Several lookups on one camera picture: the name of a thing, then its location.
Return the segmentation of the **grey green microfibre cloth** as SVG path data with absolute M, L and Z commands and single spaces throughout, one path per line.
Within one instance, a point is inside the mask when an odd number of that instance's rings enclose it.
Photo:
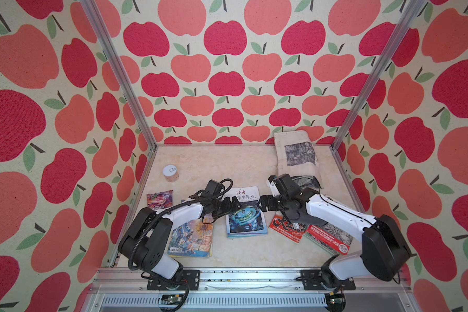
M 313 175 L 305 175 L 305 176 L 300 176 L 300 175 L 297 175 L 297 176 L 292 176 L 291 179 L 297 184 L 299 185 L 301 188 L 314 188 L 314 189 L 317 189 L 319 190 L 321 188 L 321 184 L 319 183 L 318 179 L 313 176 Z

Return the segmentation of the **white book with blue vortex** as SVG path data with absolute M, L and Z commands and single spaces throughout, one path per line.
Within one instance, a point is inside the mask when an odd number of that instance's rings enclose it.
M 226 217 L 227 237 L 230 239 L 268 234 L 264 213 L 258 208 L 260 199 L 256 186 L 232 188 L 226 193 L 229 199 L 237 199 L 240 209 Z

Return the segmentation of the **blue robot sunflower magazine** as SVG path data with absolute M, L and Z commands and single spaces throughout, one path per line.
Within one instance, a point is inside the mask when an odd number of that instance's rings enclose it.
M 172 231 L 167 254 L 174 257 L 210 257 L 213 253 L 213 224 L 209 219 L 189 221 Z

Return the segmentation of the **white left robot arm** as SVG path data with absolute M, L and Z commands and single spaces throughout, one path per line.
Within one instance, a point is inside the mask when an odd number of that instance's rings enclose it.
M 181 282 L 183 265 L 166 254 L 170 235 L 190 221 L 200 220 L 210 225 L 240 210 L 238 199 L 225 197 L 232 187 L 230 178 L 220 182 L 210 180 L 204 189 L 177 205 L 159 211 L 149 207 L 141 209 L 118 245 L 119 253 L 127 257 L 129 270 L 140 270 L 153 279 Z

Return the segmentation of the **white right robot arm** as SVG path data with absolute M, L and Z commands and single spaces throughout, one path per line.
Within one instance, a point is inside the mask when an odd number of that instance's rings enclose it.
M 335 291 L 345 280 L 367 275 L 390 282 L 412 257 L 393 218 L 355 211 L 318 190 L 301 187 L 288 174 L 270 176 L 268 185 L 272 193 L 257 203 L 262 211 L 279 211 L 294 224 L 331 224 L 361 243 L 360 251 L 331 257 L 321 266 L 315 280 L 324 289 Z

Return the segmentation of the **red black manga book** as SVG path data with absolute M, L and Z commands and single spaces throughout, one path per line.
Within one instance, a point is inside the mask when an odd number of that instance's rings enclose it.
M 294 224 L 288 221 L 281 213 L 276 213 L 270 222 L 269 228 L 283 235 L 292 242 L 299 244 L 306 230 L 306 224 Z

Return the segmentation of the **red green cover book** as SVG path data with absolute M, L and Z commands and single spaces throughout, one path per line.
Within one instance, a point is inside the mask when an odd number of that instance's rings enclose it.
M 347 255 L 353 241 L 351 235 L 330 223 L 310 225 L 304 236 L 332 256 Z

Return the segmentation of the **cream printed canvas bag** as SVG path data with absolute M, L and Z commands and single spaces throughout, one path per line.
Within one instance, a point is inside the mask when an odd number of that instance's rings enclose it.
M 310 176 L 319 183 L 322 178 L 319 162 L 308 133 L 305 131 L 277 132 L 274 134 L 274 145 L 278 157 L 278 175 Z

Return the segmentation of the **clear tape roll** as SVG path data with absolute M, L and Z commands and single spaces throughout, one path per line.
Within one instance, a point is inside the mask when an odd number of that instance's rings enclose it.
M 174 183 L 179 179 L 178 168 L 175 165 L 166 165 L 162 173 L 166 181 L 169 183 Z

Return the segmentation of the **purple candy bag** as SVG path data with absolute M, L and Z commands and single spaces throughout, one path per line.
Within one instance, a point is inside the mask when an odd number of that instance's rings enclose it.
M 155 211 L 168 209 L 173 206 L 173 190 L 147 194 L 146 202 Z

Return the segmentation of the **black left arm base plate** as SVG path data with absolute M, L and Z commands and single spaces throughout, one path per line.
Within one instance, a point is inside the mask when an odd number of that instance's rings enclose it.
M 173 283 L 164 279 L 162 276 L 151 273 L 148 278 L 148 291 L 185 291 L 189 286 L 190 291 L 199 289 L 200 271 L 182 270 L 181 279 L 176 278 Z

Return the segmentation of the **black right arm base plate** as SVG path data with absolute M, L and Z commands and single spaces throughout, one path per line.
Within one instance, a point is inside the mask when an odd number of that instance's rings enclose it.
M 305 291 L 354 291 L 356 285 L 353 280 L 339 280 L 328 270 L 301 270 L 299 277 Z

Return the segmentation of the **right rear aluminium corner post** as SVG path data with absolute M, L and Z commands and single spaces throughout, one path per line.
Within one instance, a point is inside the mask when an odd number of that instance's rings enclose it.
M 332 145 L 331 151 L 337 153 L 338 148 L 343 142 L 346 135 L 349 133 L 352 124 L 358 116 L 362 106 L 367 101 L 374 87 L 378 83 L 382 76 L 382 73 L 392 61 L 394 54 L 399 49 L 404 37 L 408 33 L 413 21 L 418 17 L 418 14 L 422 11 L 426 1 L 413 0 L 409 1 L 404 12 L 401 14 L 399 23 L 395 26 L 392 35 L 386 43 L 383 52 L 378 57 L 378 61 L 373 66 L 372 72 L 369 74 L 360 95 L 354 100 L 350 111 L 345 118 L 343 125 L 340 127 Z

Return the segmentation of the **aluminium corner post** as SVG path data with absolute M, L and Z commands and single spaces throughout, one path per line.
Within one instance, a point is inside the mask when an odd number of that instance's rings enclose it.
M 123 62 L 120 59 L 119 54 L 115 50 L 112 38 L 110 37 L 109 31 L 104 23 L 104 19 L 96 5 L 95 1 L 81 0 L 82 7 L 85 14 L 100 42 L 103 52 L 105 53 L 107 60 L 113 70 L 115 78 L 120 86 L 120 89 L 125 96 L 131 111 L 136 118 L 136 122 L 142 131 L 144 138 L 146 139 L 151 152 L 156 152 L 157 143 L 153 136 L 153 133 L 146 120 L 143 108 L 141 107 L 140 101 L 136 96 L 133 87 L 130 83 L 129 76 L 127 75 L 126 69 Z
M 404 37 L 408 33 L 413 21 L 418 17 L 418 14 L 422 11 L 426 1 L 413 0 L 409 1 L 404 12 L 401 14 L 399 23 L 395 26 L 392 35 L 386 43 L 383 52 L 378 57 L 378 61 L 373 66 L 372 72 L 369 74 L 360 95 L 354 100 L 350 111 L 345 118 L 343 125 L 340 127 L 332 145 L 331 151 L 337 153 L 338 148 L 343 142 L 346 135 L 349 133 L 352 124 L 358 116 L 362 106 L 367 101 L 374 87 L 378 83 L 382 76 L 382 73 L 392 61 L 394 54 L 399 49 Z

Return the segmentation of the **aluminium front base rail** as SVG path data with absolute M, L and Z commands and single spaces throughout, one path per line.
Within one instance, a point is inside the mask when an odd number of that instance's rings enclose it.
M 354 291 L 305 291 L 301 270 L 195 268 L 199 289 L 148 291 L 148 279 L 123 268 L 101 269 L 81 311 L 420 311 L 411 289 L 373 277 L 349 278 Z

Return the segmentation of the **left rear aluminium corner post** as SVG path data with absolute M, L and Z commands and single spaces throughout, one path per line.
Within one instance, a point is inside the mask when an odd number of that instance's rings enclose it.
M 125 96 L 131 111 L 136 118 L 136 122 L 142 131 L 144 138 L 146 139 L 151 152 L 156 152 L 157 143 L 153 136 L 153 133 L 146 120 L 143 108 L 141 107 L 140 101 L 136 96 L 133 87 L 130 83 L 129 76 L 127 75 L 126 69 L 123 62 L 120 59 L 119 54 L 115 50 L 112 38 L 110 37 L 109 31 L 104 23 L 104 19 L 96 5 L 95 1 L 81 0 L 82 7 L 85 14 L 100 42 L 103 52 L 105 53 L 107 60 L 113 70 L 115 78 L 120 86 L 120 89 Z

